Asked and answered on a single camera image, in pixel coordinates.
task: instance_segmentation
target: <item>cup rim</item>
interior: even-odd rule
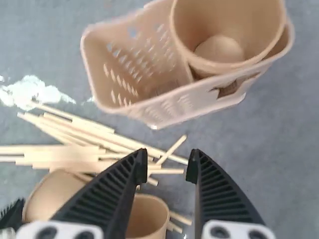
[[[176,29],[175,29],[175,22],[174,22],[174,15],[175,15],[175,9],[177,2],[179,0],[173,0],[173,4],[171,7],[170,15],[169,15],[169,27],[170,27],[170,32],[172,34],[173,40],[176,44],[176,47],[180,49],[180,51],[183,51],[186,61],[188,61],[190,64],[192,62],[196,61],[196,65],[205,65],[206,67],[211,67],[211,68],[220,68],[212,71],[216,71],[217,74],[221,74],[225,72],[227,69],[236,69],[240,67],[244,67],[247,65],[251,65],[254,63],[257,63],[261,61],[264,57],[267,56],[267,54],[274,48],[274,46],[277,44],[279,39],[281,38],[285,26],[287,24],[287,13],[286,13],[286,6],[284,1],[278,0],[278,6],[279,10],[282,12],[281,14],[281,20],[280,20],[280,25],[277,29],[277,33],[275,37],[272,39],[270,44],[263,50],[261,51],[258,55],[255,55],[247,60],[240,61],[240,62],[234,62],[234,63],[222,63],[222,62],[216,62],[216,61],[210,61],[207,60],[203,57],[200,57],[196,55],[193,51],[189,50],[184,43],[180,40],[179,36],[177,35]]]

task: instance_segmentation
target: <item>cup bottom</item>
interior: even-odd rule
[[[224,35],[208,38],[197,46],[195,54],[219,63],[234,63],[245,60],[245,53],[240,44],[233,38]]]

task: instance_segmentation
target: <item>white paint stain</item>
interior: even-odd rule
[[[0,101],[8,107],[29,111],[34,107],[28,105],[31,100],[44,103],[58,103],[60,101],[76,104],[75,100],[60,92],[55,86],[45,86],[37,76],[27,75],[9,86],[0,86]]]
[[[94,96],[88,98],[88,100],[86,102],[94,102]]]

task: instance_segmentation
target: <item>beige basket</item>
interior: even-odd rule
[[[294,40],[288,22],[263,61],[190,84],[189,68],[179,57],[169,31],[171,5],[172,0],[151,2],[135,14],[85,31],[82,57],[95,102],[105,112],[159,129],[236,105],[256,79],[290,50]],[[233,83],[218,87],[228,82]]]

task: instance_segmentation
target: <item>mounting hole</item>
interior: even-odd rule
[[[251,231],[251,232],[249,232],[249,238],[250,239],[267,239],[267,237],[263,233],[261,233],[259,231]]]
[[[75,239],[94,239],[94,235],[91,232],[81,232]]]
[[[213,227],[210,229],[210,234],[216,238],[230,238],[228,231],[222,227]]]
[[[57,229],[54,227],[46,227],[36,235],[36,239],[54,239],[57,232]]]

